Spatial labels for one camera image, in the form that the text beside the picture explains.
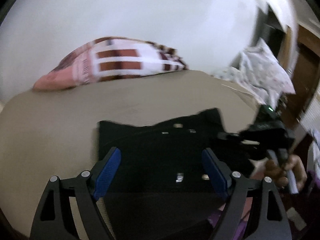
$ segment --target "blue gripper pad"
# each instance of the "blue gripper pad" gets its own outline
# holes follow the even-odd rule
[[[219,169],[217,163],[223,166],[223,171]],[[229,197],[228,188],[232,183],[231,177],[229,176],[231,170],[224,162],[219,161],[210,148],[202,151],[202,166],[208,174],[215,193],[226,201]]]
[[[94,182],[94,192],[92,197],[97,201],[99,198],[104,197],[107,190],[113,180],[116,171],[118,170],[121,162],[121,151],[118,148],[112,148],[105,158],[107,162],[102,168],[100,174],[97,176]]]

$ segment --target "purple fabric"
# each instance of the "purple fabric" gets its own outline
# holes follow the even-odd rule
[[[312,181],[314,182],[314,184],[320,188],[320,179],[317,177],[316,173],[314,171],[307,171],[307,173],[310,174]]]
[[[208,221],[213,227],[215,227],[216,224],[218,223],[221,214],[222,214],[222,211],[217,210],[210,217],[208,217]],[[242,239],[246,226],[247,226],[247,222],[241,220],[241,222],[239,223],[238,228],[236,230],[236,233],[233,237],[233,240],[241,240]]]

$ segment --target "beige bed sheet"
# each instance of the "beige bed sheet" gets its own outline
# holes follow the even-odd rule
[[[257,106],[244,88],[200,71],[27,91],[0,114],[0,206],[11,225],[29,235],[49,178],[70,178],[94,165],[100,120],[153,125],[217,107],[226,130],[237,132],[253,121]],[[78,214],[75,220],[86,239]]]

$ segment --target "white wall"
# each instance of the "white wall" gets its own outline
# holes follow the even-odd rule
[[[296,33],[291,0],[17,0],[0,27],[0,100],[30,89],[73,49],[102,36],[177,48],[191,69],[213,73],[251,43],[269,2]]]

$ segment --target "pillow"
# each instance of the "pillow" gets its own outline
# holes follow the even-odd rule
[[[67,55],[33,90],[61,90],[83,84],[180,71],[187,65],[176,50],[150,41],[104,37]]]

